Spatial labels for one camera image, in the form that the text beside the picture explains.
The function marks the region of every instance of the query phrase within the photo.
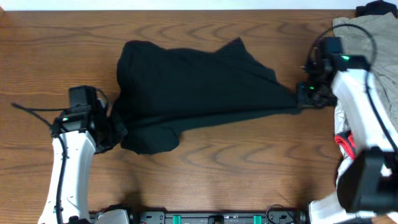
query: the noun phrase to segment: gray fabric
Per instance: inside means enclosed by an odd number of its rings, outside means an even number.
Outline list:
[[[398,20],[392,13],[333,20],[334,26],[345,23],[365,28],[376,40],[377,59],[372,68],[376,89],[392,125],[398,130]],[[346,54],[365,55],[370,59],[372,45],[362,31],[354,27],[339,27],[333,32],[341,37]]]

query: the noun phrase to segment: black garment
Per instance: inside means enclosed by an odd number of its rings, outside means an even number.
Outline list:
[[[184,130],[300,112],[295,95],[255,61],[241,39],[214,53],[128,42],[118,83],[113,112],[128,130],[121,146],[138,154],[171,151]]]
[[[385,15],[389,12],[397,17],[397,6],[383,0],[367,3],[356,8],[356,17],[368,15]]]

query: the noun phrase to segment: white wall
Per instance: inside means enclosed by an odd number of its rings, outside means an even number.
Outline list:
[[[5,11],[355,9],[373,0],[0,0]],[[398,5],[398,0],[387,0]]]

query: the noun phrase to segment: wooden table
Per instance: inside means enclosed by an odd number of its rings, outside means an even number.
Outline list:
[[[36,223],[52,170],[48,128],[10,107],[68,106],[68,89],[102,88],[118,97],[116,62],[128,40],[214,51],[236,37],[294,89],[314,38],[353,11],[6,12],[0,20],[0,223]],[[57,114],[44,114],[52,120]],[[297,207],[335,188],[340,153],[333,108],[298,116],[200,128],[172,152],[138,156],[116,147],[91,166],[91,210],[136,208],[266,210]],[[390,223],[379,218],[378,223]]]

